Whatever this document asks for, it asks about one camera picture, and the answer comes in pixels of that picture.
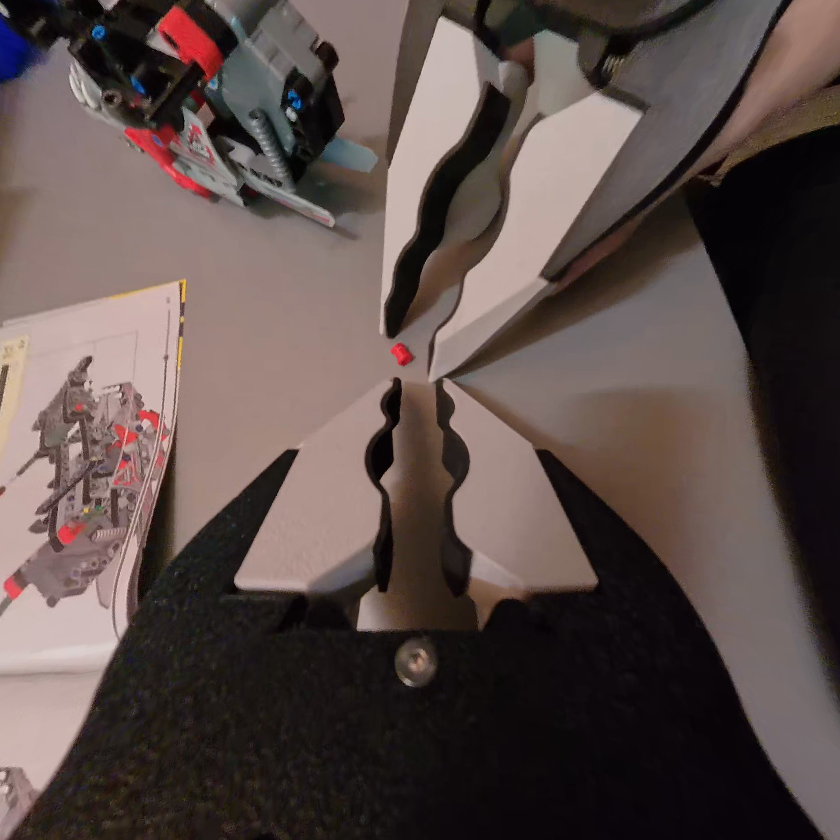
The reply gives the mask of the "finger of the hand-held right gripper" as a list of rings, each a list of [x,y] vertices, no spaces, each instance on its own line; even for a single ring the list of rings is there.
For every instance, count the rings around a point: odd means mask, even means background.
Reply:
[[[397,51],[386,162],[380,331],[403,328],[444,243],[479,237],[501,203],[512,132],[512,63],[491,2],[409,2]]]
[[[573,40],[544,30],[533,44],[538,117],[513,159],[498,236],[466,273],[455,309],[434,335],[430,382],[551,293],[543,271],[646,109],[595,89]]]

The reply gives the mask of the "person's right hand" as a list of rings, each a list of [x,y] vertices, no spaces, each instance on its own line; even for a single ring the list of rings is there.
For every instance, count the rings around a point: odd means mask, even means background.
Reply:
[[[697,166],[735,151],[769,119],[824,88],[838,75],[839,2],[793,1],[747,79],[741,99]]]

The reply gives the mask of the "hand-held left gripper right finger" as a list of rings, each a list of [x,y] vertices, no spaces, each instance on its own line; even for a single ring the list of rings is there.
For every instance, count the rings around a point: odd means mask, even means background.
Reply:
[[[441,564],[484,628],[504,601],[591,592],[598,577],[537,449],[451,380],[435,386],[444,497]]]

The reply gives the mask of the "toy instruction booklet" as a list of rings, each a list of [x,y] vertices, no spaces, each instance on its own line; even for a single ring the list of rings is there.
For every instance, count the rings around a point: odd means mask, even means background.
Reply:
[[[137,610],[186,281],[2,322],[1,673],[89,673]]]

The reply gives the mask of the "building brick toy vehicle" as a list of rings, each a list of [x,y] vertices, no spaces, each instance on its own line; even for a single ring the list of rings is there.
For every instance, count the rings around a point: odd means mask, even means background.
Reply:
[[[80,105],[195,195],[332,228],[299,191],[309,167],[377,162],[339,137],[338,54],[292,2],[2,1],[2,23],[35,53],[66,41]]]

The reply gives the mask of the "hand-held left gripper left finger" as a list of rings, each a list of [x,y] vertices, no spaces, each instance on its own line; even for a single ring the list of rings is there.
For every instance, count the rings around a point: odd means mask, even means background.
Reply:
[[[303,595],[358,624],[361,600],[392,573],[391,502],[382,478],[394,460],[403,384],[377,384],[293,452],[285,479],[234,584],[247,595]]]

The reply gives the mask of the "person's black clothing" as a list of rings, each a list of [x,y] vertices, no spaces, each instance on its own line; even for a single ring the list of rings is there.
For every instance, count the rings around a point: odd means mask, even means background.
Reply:
[[[760,152],[689,215],[741,333],[763,442],[838,696],[839,128]]]

